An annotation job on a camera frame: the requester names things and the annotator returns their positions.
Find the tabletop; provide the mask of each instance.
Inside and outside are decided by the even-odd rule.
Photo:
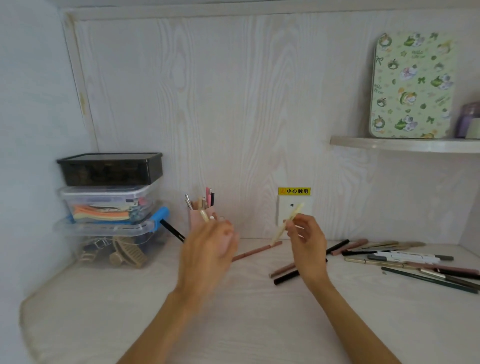
[[[239,253],[268,240],[241,239]],[[115,363],[153,319],[177,278],[173,237],[143,269],[73,265],[22,306],[21,325],[39,363]],[[445,265],[480,269],[457,245],[413,251],[453,255]],[[300,277],[275,286],[268,273],[293,261],[290,243],[232,263],[175,345],[168,363],[349,363]],[[480,363],[480,296],[329,256],[338,291],[404,363]]]

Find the yellow warning label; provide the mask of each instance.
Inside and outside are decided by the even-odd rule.
[[[304,194],[310,196],[310,187],[279,187],[278,194]]]

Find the person's left hand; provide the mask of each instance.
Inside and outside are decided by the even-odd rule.
[[[228,221],[211,220],[192,231],[182,246],[174,292],[200,308],[230,267],[238,241],[239,235]]]

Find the purple bottle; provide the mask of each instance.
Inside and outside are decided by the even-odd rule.
[[[462,112],[456,123],[455,138],[465,138],[468,127],[473,118],[480,117],[480,101],[471,102],[462,106]]]

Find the green patterned case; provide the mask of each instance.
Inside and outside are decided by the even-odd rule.
[[[374,58],[370,134],[445,137],[456,82],[456,42],[444,33],[385,33]]]

